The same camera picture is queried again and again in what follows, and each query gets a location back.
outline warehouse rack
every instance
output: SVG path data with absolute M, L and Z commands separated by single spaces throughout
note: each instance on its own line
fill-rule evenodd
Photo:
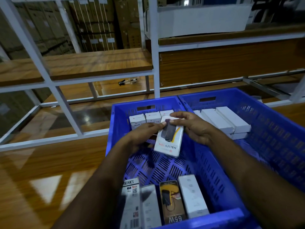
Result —
M 277 90 L 274 90 L 272 88 L 266 87 L 264 85 L 258 84 L 255 79 L 259 78 L 265 78 L 265 77 L 272 77 L 272 76 L 280 76 L 280 75 L 288 75 L 292 73 L 300 73 L 303 72 L 305 69 L 300 68 L 295 71 L 283 71 L 279 73 L 273 73 L 273 74 L 265 74 L 265 75 L 258 75 L 258 76 L 251 76 L 251 77 L 238 77 L 233 79 L 225 79 L 225 80 L 216 80 L 216 81 L 210 81 L 210 82 L 203 82 L 203 83 L 197 83 L 197 84 L 186 84 L 186 85 L 180 85 L 180 86 L 173 86 L 173 87 L 165 87 L 160 88 L 159 86 L 159 52 L 165 52 L 165 51 L 174 51 L 174 50 L 188 50 L 188 49 L 195 49 L 195 48 L 207 48 L 207 47 L 216 47 L 216 46 L 224 46 L 224 45 L 234 45 L 234 44 L 246 44 L 246 43 L 253 43 L 253 42 L 267 42 L 267 41 L 276 41 L 276 40 L 284 40 L 284 39 L 292 39 L 292 38 L 303 38 L 305 36 L 305 32 L 301 33 L 291 33 L 291 34 L 279 34 L 279 35 L 272 35 L 272 36 L 259 36 L 259 37 L 248 37 L 248 38 L 239 38 L 239 39 L 229 39 L 229 40 L 217 40 L 217 41 L 208 41 L 208 42 L 200 42 L 200 43 L 186 43 L 186 44 L 179 44 L 179 45 L 163 45 L 159 46 L 158 44 L 158 16 L 157 16 L 157 3 L 156 0 L 149 0 L 149 14 L 150 14 L 150 32 L 151 32 L 151 57 L 147 57 L 145 55 L 146 50 L 142 49 L 141 52 L 138 52 L 141 54 L 145 60 L 146 63 L 148 63 L 147 66 L 144 66 L 145 68 L 135 68 L 134 71 L 132 71 L 132 67 L 128 72 L 123 73 L 114 73 L 115 70 L 110 70 L 108 73 L 104 73 L 101 75 L 86 75 L 86 77 L 76 77 L 73 78 L 71 76 L 68 76 L 68 78 L 60 78 L 59 80 L 55 80 L 54 76 L 52 76 L 52 69 L 48 67 L 48 62 L 46 61 L 46 58 L 43 58 L 34 43 L 31 35 L 29 34 L 27 28 L 25 27 L 24 22 L 22 21 L 19 13 L 17 12 L 15 6 L 13 5 L 13 2 L 27 2 L 27 1 L 55 1 L 58 5 L 60 14 L 62 16 L 62 19 L 65 23 L 65 26 L 67 28 L 67 31 L 69 33 L 69 36 L 71 38 L 71 42 L 74 46 L 75 52 L 77 54 L 81 53 L 81 50 L 78 46 L 78 42 L 76 39 L 76 36 L 74 34 L 73 28 L 71 26 L 70 20 L 67 16 L 66 10 L 63 7 L 62 1 L 63 0 L 0 0 L 0 7 L 5 14 L 8 22 L 10 23 L 12 29 L 17 34 L 18 38 L 20 39 L 21 43 L 25 47 L 27 53 L 29 54 L 30 58 L 32 59 L 32 63 L 35 65 L 36 69 L 40 73 L 41 77 L 36 77 L 41 80 L 37 80 L 35 82 L 31 82 L 31 79 L 26 80 L 23 79 L 14 79 L 13 75 L 8 73 L 8 83 L 7 84 L 1 84 L 0 81 L 0 93 L 3 92 L 13 92 L 13 91 L 19 91 L 24 90 L 26 94 L 30 97 L 32 102 L 35 104 L 35 107 L 32 108 L 28 114 L 26 114 L 18 123 L 16 123 L 2 138 L 0 138 L 0 151 L 7 151 L 7 150 L 14 150 L 14 149 L 22 149 L 27 147 L 33 147 L 33 146 L 39 146 L 39 145 L 46 145 L 51 143 L 57 143 L 57 142 L 64 142 L 64 141 L 70 141 L 70 140 L 76 140 L 76 139 L 84 139 L 84 138 L 90 138 L 95 136 L 101 136 L 101 135 L 107 135 L 109 132 L 109 129 L 101 129 L 101 130 L 95 130 L 90 132 L 83 132 L 81 129 L 81 126 L 77 122 L 74 113 L 72 112 L 69 104 L 72 103 L 82 103 L 82 102 L 88 102 L 92 100 L 104 100 L 109 99 L 113 97 L 123 97 L 123 96 L 134 96 L 138 94 L 146 94 L 146 93 L 152 93 L 154 92 L 155 98 L 160 97 L 160 91 L 167 91 L 175 88 L 181 88 L 181 87 L 193 87 L 196 85 L 204 86 L 204 85 L 211 85 L 211 84 L 219 84 L 219 83 L 229 83 L 229 82 L 236 82 L 236 81 L 245 81 L 250 85 L 253 85 L 267 93 L 272 94 L 273 96 L 279 97 L 280 101 L 268 103 L 266 105 L 270 107 L 280 106 L 280 105 L 288 105 L 292 103 L 299 103 L 299 102 L 305 102 L 305 98 L 303 97 L 304 91 L 305 91 L 305 78 L 303 77 L 300 81 L 299 85 L 295 89 L 295 92 L 292 95 L 288 95 L 286 93 L 280 93 Z M 140 19 L 140 27 L 141 27 L 141 39 L 142 39 L 142 45 L 145 46 L 145 35 L 144 35 L 144 20 L 143 20 L 143 9 L 142 9 L 142 0 L 138 0 L 138 8 L 139 8 L 139 19 Z M 113 51 L 114 54 L 119 53 L 120 50 Z M 9 60 L 8 56 L 5 54 L 4 50 L 0 48 L 0 54 L 1 58 L 6 61 Z M 86 54 L 95 55 L 95 56 L 101 56 L 101 54 L 98 54 L 97 52 L 89 52 Z M 148 75 L 154 76 L 154 88 L 149 88 L 149 82 L 148 82 Z M 115 94 L 115 95 L 107 95 L 107 96 L 97 96 L 94 86 L 92 82 L 95 81 L 103 81 L 103 80 L 111 80 L 111 79 L 125 79 L 130 77 L 136 77 L 136 76 L 146 76 L 146 90 L 138 91 L 138 92 L 129 92 L 129 93 L 121 93 L 121 94 Z M 23 83 L 14 83 L 16 81 L 20 80 L 26 80 Z M 66 100 L 65 96 L 63 95 L 60 86 L 61 85 L 68 85 L 68 84 L 79 84 L 79 83 L 89 83 L 89 87 L 92 91 L 93 97 L 89 98 L 82 98 L 82 99 L 76 99 L 76 100 Z M 44 88 L 47 87 L 51 90 L 54 97 L 56 98 L 56 102 L 50 102 L 50 103 L 40 103 L 39 99 L 36 97 L 36 95 L 33 93 L 32 89 L 35 88 Z M 5 144 L 7 140 L 9 139 L 10 134 L 15 131 L 26 119 L 28 119 L 30 116 L 35 114 L 40 108 L 43 107 L 50 107 L 50 106 L 60 106 L 63 113 L 66 115 L 68 121 L 70 122 L 71 126 L 73 127 L 75 134 L 70 135 L 63 135 L 63 136 L 56 136 L 51 138 L 43 138 L 43 139 L 36 139 L 31 141 L 24 141 L 24 142 L 16 142 L 16 143 L 10 143 Z

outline blue plastic crate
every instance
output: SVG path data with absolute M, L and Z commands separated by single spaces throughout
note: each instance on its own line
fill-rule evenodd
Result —
M 187 111 L 227 106 L 247 123 L 251 124 L 251 132 L 246 139 L 236 140 L 248 154 L 271 167 L 291 184 L 305 191 L 305 130 L 291 120 L 255 100 L 237 88 L 200 92 L 178 96 Z M 217 179 L 213 172 L 204 167 L 205 154 L 210 150 L 195 143 L 197 168 L 202 169 L 204 176 L 210 176 L 210 185 L 203 180 L 205 188 L 215 189 Z M 215 160 L 213 167 L 220 167 Z M 225 188 L 232 188 L 228 177 L 222 177 Z M 242 228 L 255 228 L 257 223 L 239 199 L 238 193 L 231 190 L 237 201 L 230 201 L 224 194 L 219 197 L 220 207 L 241 208 L 245 221 Z
M 185 111 L 183 104 L 176 96 L 114 104 L 112 106 L 106 155 L 113 145 L 131 130 L 129 116 L 170 109 Z M 129 158 L 124 178 L 139 177 L 141 185 L 155 184 L 157 190 L 159 182 L 177 180 L 178 176 L 187 174 L 195 174 L 201 188 L 204 183 L 211 185 L 211 182 L 215 182 L 213 185 L 216 188 L 214 189 L 202 188 L 203 193 L 211 196 L 211 199 L 207 199 L 207 201 L 211 202 L 215 213 L 162 226 L 162 229 L 239 228 L 243 221 L 242 210 L 239 207 L 231 207 L 234 202 L 240 201 L 234 186 L 230 181 L 227 181 L 227 176 L 214 156 L 209 151 L 203 154 L 204 157 L 201 160 L 196 159 L 195 143 L 188 135 L 184 134 L 178 158 L 169 157 L 151 149 L 141 150 Z

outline barcode label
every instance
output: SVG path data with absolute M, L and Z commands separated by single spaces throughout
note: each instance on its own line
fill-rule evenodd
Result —
M 139 227 L 139 219 L 132 219 L 130 220 L 130 228 Z

